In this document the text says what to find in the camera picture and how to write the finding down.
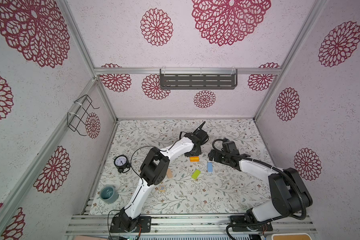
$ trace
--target leaf pattern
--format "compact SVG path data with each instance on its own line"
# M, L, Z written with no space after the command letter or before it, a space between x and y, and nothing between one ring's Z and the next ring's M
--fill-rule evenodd
M124 120L120 121L112 142L111 150L97 187L114 185L119 198L113 204L106 204L95 196L90 214L108 214L112 209L121 209L130 200L139 177L129 171L118 173L113 157L128 156L133 168L140 172L140 166L149 147L132 153L142 146L165 147L178 140L180 131L193 132L203 120ZM207 172L208 153L211 143L217 138L228 138L236 142L240 154L247 153L255 159L272 164L259 132L252 120L213 119L206 120L203 129L209 141L202 146L199 162L190 162L184 155L170 162L171 179L165 178L159 185L165 185L165 192L158 186L150 193L145 202L143 214L196 214L196 213L239 213L255 207L270 199L269 185L263 181L237 171L229 166L212 162L213 172ZM194 180L194 171L201 171Z

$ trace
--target black mounting plate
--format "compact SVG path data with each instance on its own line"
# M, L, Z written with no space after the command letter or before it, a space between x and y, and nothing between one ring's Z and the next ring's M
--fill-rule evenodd
M246 224L248 223L246 220L245 220L245 217L244 215L241 215L241 216L230 216L230 219L231 219L231 224L233 224L235 222L235 224L239 225L239 224ZM234 232L263 232L264 230L265 231L273 231L273 228L272 228L272 224L269 223L269 224L262 224L262 225L257 225L257 226L251 226L250 229L249 227L241 227L241 226L235 226L235 227L232 227L232 230Z
M141 232L150 232L151 231L151 219L152 217L139 217L137 219L137 224L135 229L132 232L138 233L140 231L141 225ZM109 232L111 233L126 233L124 225L120 222L119 216L115 216L112 218L112 224L110 226Z

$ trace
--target blue cup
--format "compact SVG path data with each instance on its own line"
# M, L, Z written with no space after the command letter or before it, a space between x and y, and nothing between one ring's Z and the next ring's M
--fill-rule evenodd
M115 186L106 186L100 191L100 199L111 204L119 198Z

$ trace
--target blue block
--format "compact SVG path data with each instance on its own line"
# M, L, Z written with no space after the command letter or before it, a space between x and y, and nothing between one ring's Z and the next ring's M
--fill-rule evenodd
M208 168L208 172L213 172L213 167L212 167L212 163L211 162L207 162L206 166Z

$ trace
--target orange block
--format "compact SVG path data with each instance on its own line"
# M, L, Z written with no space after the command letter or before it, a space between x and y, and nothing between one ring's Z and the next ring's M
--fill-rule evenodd
M190 160L191 162L198 162L200 159L199 159L199 157L197 156L197 157L189 157L189 160Z

